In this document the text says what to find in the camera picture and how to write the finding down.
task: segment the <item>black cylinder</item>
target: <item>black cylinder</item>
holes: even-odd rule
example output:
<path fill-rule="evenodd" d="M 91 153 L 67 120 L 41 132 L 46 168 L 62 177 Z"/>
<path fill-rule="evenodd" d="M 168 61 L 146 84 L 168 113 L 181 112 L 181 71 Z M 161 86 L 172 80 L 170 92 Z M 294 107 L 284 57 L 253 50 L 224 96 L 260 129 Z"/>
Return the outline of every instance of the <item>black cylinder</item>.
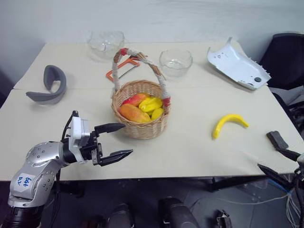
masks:
<path fill-rule="evenodd" d="M 77 161 L 75 155 L 68 149 L 68 142 L 63 143 L 62 152 L 63 152 L 63 159 L 67 163 L 72 164 Z"/>
<path fill-rule="evenodd" d="M 37 228 L 40 225 L 43 206 L 34 208 L 9 207 L 2 228 Z"/>

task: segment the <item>wicker basket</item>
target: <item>wicker basket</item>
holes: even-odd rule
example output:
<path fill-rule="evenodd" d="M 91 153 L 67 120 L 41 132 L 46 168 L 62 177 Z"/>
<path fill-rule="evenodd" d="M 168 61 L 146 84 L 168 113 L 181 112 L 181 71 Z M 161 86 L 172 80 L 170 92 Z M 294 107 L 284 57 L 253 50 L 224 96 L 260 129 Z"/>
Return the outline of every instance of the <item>wicker basket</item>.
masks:
<path fill-rule="evenodd" d="M 121 57 L 126 54 L 136 56 L 142 62 L 148 64 L 157 76 L 160 84 L 146 80 L 138 80 L 126 83 L 120 88 L 117 75 L 117 64 Z M 123 131 L 128 136 L 136 139 L 151 139 L 158 136 L 165 129 L 170 112 L 170 94 L 167 92 L 164 78 L 158 67 L 153 65 L 143 53 L 128 48 L 122 48 L 116 53 L 113 59 L 113 82 L 115 84 L 115 93 L 112 97 L 112 109 L 116 119 L 125 124 Z M 124 100 L 137 93 L 148 93 L 151 96 L 161 97 L 164 108 L 162 116 L 148 123 L 136 123 L 121 116 L 118 112 L 118 108 Z"/>

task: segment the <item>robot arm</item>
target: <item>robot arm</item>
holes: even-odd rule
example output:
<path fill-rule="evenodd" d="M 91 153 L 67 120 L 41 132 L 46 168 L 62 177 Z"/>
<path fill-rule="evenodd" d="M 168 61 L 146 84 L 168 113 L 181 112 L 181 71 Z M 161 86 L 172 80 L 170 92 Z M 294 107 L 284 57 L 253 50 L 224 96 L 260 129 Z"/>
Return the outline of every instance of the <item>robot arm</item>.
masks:
<path fill-rule="evenodd" d="M 133 150 L 111 153 L 103 158 L 101 144 L 97 137 L 103 132 L 113 132 L 124 127 L 121 123 L 108 123 L 89 132 L 88 121 L 80 119 L 73 111 L 66 124 L 60 142 L 43 142 L 31 148 L 22 168 L 10 183 L 9 213 L 2 228 L 36 228 L 40 224 L 43 207 L 48 200 L 55 176 L 61 168 L 71 163 L 85 163 L 105 166 L 128 156 Z"/>

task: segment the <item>yellow toy fruit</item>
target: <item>yellow toy fruit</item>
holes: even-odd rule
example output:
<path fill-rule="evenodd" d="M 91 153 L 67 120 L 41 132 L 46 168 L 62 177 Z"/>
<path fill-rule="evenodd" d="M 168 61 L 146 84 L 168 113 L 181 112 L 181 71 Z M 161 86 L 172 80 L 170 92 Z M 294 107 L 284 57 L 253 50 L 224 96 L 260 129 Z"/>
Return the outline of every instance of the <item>yellow toy fruit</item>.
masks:
<path fill-rule="evenodd" d="M 156 120 L 158 119 L 161 115 L 163 114 L 163 109 L 162 108 L 158 108 L 155 109 L 152 113 L 151 119 L 152 120 Z"/>
<path fill-rule="evenodd" d="M 238 115 L 238 114 L 225 115 L 224 117 L 222 117 L 220 119 L 220 121 L 218 122 L 218 124 L 216 125 L 216 127 L 214 128 L 214 130 L 212 132 L 212 137 L 214 139 L 216 139 L 219 136 L 219 132 L 220 132 L 222 126 L 227 121 L 238 122 L 238 123 L 243 124 L 244 127 L 249 127 L 249 125 L 244 121 L 244 119 L 241 115 Z"/>
<path fill-rule="evenodd" d="M 154 111 L 148 112 L 147 114 L 151 117 Z"/>
<path fill-rule="evenodd" d="M 149 113 L 160 107 L 162 107 L 162 100 L 158 97 L 148 97 L 139 104 L 139 108 L 145 113 Z"/>

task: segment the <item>white label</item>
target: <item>white label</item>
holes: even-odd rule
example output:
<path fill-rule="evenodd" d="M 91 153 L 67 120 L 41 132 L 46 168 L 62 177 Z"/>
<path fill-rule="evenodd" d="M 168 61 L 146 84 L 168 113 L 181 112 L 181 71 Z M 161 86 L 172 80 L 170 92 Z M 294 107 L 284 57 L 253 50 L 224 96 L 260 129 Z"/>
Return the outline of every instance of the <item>white label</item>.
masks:
<path fill-rule="evenodd" d="M 16 180 L 14 190 L 18 192 L 23 192 L 27 189 L 30 189 L 32 187 L 34 178 L 35 178 L 34 175 L 21 173 Z"/>

